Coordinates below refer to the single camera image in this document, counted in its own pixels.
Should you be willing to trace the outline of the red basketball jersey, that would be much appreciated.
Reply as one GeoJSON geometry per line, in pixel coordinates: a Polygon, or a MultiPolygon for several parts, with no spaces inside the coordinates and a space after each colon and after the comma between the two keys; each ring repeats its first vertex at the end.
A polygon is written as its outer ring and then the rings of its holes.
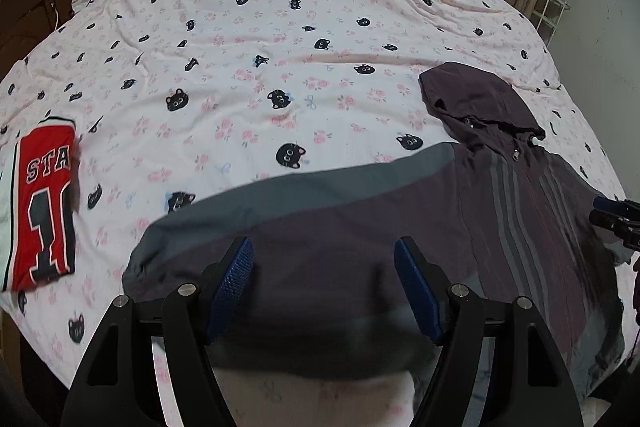
{"type": "Polygon", "coordinates": [[[48,117],[17,139],[1,171],[1,289],[31,291],[75,272],[75,123],[48,117]]]}

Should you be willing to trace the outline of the pink cat print bedsheet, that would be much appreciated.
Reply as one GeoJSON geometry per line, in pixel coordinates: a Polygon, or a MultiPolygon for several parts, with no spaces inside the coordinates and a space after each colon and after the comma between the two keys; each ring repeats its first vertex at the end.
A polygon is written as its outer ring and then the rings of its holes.
{"type": "MultiPolygon", "coordinates": [[[[597,195],[623,195],[596,135],[529,20],[504,0],[92,0],[1,83],[1,171],[48,117],[76,127],[75,272],[2,291],[48,369],[69,385],[122,277],[157,220],[277,178],[403,158],[396,136],[450,140],[420,101],[446,63],[490,72],[544,129],[542,146],[582,169],[597,195]]],[[[396,425],[431,376],[360,379],[217,367],[249,425],[396,425]]]]}

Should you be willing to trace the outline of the purple grey hooded jacket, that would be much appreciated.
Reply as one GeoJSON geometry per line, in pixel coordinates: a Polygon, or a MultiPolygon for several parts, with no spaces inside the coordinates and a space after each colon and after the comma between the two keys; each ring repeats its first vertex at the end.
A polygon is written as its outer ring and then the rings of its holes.
{"type": "Polygon", "coordinates": [[[578,395],[624,353],[615,269],[620,241],[589,220],[596,190],[542,146],[544,129],[490,72],[446,63],[420,101],[450,140],[396,136],[403,158],[299,173],[302,148],[274,154],[283,176],[244,185],[154,222],[122,277],[138,300],[197,280],[233,239],[255,247],[250,285],[208,350],[223,369],[360,379],[425,376],[434,346],[414,321],[393,262],[409,236],[454,282],[491,300],[533,300],[578,395]]]}

